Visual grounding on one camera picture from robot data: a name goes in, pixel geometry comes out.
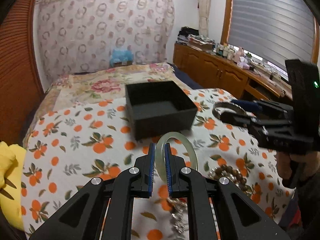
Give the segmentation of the engraved silver bangle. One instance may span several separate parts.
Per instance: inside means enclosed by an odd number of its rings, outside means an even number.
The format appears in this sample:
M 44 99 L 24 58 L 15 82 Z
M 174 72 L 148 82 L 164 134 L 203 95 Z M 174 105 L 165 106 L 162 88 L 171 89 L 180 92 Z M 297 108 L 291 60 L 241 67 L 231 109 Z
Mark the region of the engraved silver bangle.
M 240 106 L 232 102 L 215 102 L 212 108 L 212 115 L 217 119 L 221 119 L 222 110 L 227 110 L 228 112 L 240 115 L 247 115 L 247 112 Z

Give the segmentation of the pale green jade bangle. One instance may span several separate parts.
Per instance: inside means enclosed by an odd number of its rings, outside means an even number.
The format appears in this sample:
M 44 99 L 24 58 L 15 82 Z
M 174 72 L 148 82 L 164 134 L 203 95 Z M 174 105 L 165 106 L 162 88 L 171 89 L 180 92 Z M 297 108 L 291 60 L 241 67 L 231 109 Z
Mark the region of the pale green jade bangle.
M 198 160 L 191 142 L 181 133 L 178 133 L 178 132 L 166 133 L 159 139 L 155 149 L 155 164 L 156 164 L 157 172 L 159 177 L 164 183 L 167 182 L 164 149 L 169 139 L 178 139 L 182 143 L 184 148 L 187 150 L 187 153 L 189 154 L 191 168 L 193 168 L 194 170 L 198 170 Z

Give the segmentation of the black square jewelry box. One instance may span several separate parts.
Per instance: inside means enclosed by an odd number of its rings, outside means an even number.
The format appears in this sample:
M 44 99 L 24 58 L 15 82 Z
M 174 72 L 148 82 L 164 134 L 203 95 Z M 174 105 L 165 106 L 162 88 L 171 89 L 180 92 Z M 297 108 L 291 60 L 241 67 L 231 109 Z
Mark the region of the black square jewelry box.
M 189 130 L 198 110 L 174 81 L 128 84 L 125 98 L 136 140 Z

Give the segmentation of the pink tissue box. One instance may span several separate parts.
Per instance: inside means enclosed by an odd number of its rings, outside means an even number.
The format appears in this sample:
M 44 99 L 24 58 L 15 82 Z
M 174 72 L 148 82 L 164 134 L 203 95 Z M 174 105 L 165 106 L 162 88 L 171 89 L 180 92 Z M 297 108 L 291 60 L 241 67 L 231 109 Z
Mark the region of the pink tissue box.
M 239 57 L 239 60 L 237 62 L 237 66 L 241 69 L 245 69 L 245 70 L 249 70 L 250 69 L 250 65 L 247 61 L 247 59 L 243 56 Z

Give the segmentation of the wooden sideboard cabinet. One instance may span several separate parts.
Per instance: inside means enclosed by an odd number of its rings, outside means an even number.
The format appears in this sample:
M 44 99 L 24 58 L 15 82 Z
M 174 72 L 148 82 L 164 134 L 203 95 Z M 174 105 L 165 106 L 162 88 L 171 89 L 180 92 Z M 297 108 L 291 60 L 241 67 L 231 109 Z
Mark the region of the wooden sideboard cabinet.
M 244 70 L 234 62 L 176 43 L 173 64 L 203 88 L 220 88 L 242 100 L 291 103 L 284 85 L 273 85 L 256 70 Z

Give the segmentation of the dark blue bed sheet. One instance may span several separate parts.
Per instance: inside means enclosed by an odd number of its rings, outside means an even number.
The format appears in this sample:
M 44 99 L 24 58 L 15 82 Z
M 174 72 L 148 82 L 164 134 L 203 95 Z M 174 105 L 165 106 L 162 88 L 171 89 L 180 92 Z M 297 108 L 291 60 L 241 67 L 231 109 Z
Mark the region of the dark blue bed sheet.
M 174 75 L 180 81 L 182 81 L 185 85 L 187 85 L 188 87 L 190 87 L 193 90 L 203 89 L 203 87 L 201 85 L 199 85 L 198 83 L 196 83 L 193 79 L 191 79 L 187 73 L 179 70 L 179 68 L 176 65 L 174 65 L 173 63 L 169 63 L 169 65 L 171 66 Z

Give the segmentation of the cosmetic bottles group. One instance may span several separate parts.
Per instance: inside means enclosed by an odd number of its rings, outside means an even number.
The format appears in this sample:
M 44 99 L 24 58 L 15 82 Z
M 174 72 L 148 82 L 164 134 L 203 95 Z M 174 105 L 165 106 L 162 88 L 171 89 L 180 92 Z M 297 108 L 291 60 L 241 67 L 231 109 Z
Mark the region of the cosmetic bottles group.
M 239 48 L 238 50 L 235 50 L 233 46 L 229 46 L 227 44 L 217 44 L 215 48 L 215 53 L 218 56 L 221 56 L 229 61 L 233 61 L 235 63 L 238 63 L 241 59 L 241 57 L 244 57 L 244 50 L 242 48 Z

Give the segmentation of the orange-print white cloth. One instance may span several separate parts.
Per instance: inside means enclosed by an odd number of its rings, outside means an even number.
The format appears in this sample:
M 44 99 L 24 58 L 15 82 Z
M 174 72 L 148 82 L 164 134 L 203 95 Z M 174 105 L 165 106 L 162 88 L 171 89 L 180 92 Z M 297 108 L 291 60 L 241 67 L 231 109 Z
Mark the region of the orange-print white cloth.
M 184 135 L 198 159 L 198 170 L 212 177 L 227 165 L 246 180 L 251 200 L 275 222 L 285 212 L 293 191 L 283 187 L 275 153 L 259 148 L 243 128 L 223 124 L 212 114 L 218 101 L 233 96 L 221 89 L 187 90 L 197 114 Z M 31 129 L 21 179 L 24 231 L 30 236 L 91 178 L 116 178 L 133 166 L 158 138 L 136 141 L 127 117 L 126 100 L 59 107 L 41 117 Z

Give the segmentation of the grey window blind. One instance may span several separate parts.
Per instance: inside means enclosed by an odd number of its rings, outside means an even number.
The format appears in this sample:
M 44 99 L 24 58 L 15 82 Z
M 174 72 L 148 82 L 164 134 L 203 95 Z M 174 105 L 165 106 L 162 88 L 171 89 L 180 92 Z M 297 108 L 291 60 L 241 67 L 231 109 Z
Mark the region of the grey window blind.
M 303 0 L 233 0 L 228 43 L 285 69 L 311 61 L 314 17 Z

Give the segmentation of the yellow plush toy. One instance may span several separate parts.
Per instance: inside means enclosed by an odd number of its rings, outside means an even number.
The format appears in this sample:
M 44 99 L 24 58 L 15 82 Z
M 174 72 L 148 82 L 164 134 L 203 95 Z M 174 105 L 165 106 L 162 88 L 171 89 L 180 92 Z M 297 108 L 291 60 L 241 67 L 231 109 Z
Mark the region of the yellow plush toy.
M 14 228 L 23 231 L 21 178 L 26 150 L 18 144 L 1 142 L 1 211 Z

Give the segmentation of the floral bed blanket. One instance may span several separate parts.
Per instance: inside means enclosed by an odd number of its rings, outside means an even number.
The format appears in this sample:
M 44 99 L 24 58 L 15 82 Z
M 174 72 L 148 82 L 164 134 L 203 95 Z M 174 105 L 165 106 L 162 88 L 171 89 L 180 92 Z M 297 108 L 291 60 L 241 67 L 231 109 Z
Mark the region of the floral bed blanket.
M 129 83 L 174 81 L 183 89 L 191 89 L 180 81 L 166 63 L 130 65 L 110 68 L 89 74 L 68 74 L 59 77 L 47 89 L 44 99 L 33 115 L 33 120 L 22 141 L 24 148 L 35 132 L 35 126 L 46 114 L 75 105 L 86 105 L 114 100 L 125 96 L 125 85 Z

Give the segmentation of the beige side curtain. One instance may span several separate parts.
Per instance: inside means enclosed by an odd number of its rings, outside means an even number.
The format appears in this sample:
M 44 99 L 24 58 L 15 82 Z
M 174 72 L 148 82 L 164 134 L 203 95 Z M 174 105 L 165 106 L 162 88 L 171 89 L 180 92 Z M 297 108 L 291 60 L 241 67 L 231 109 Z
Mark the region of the beige side curtain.
M 211 0 L 198 0 L 198 2 L 199 2 L 199 34 L 203 36 L 208 36 Z

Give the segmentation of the blue plastic bag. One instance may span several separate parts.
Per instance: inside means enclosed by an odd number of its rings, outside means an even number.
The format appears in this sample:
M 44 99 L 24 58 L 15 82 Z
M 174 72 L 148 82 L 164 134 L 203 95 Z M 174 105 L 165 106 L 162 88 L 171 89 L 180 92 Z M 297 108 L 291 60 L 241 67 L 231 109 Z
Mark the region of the blue plastic bag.
M 133 54 L 130 50 L 114 49 L 110 58 L 111 67 L 129 66 L 133 63 Z

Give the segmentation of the patterned lace curtain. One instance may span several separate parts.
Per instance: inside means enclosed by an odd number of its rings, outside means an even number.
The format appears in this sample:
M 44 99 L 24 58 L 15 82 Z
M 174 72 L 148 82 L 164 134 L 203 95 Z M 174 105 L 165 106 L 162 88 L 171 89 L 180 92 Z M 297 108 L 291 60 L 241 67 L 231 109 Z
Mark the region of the patterned lace curtain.
M 49 82 L 109 68 L 114 49 L 130 50 L 136 64 L 167 59 L 173 0 L 40 0 L 38 7 L 40 59 Z

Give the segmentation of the brown louvered wardrobe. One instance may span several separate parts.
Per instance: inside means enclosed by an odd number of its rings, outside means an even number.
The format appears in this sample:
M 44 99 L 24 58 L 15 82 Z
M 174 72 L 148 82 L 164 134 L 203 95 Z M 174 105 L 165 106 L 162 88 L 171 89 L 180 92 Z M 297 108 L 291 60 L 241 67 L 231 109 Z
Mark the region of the brown louvered wardrobe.
M 1 140 L 22 144 L 44 98 L 33 39 L 35 0 L 10 0 L 1 21 Z

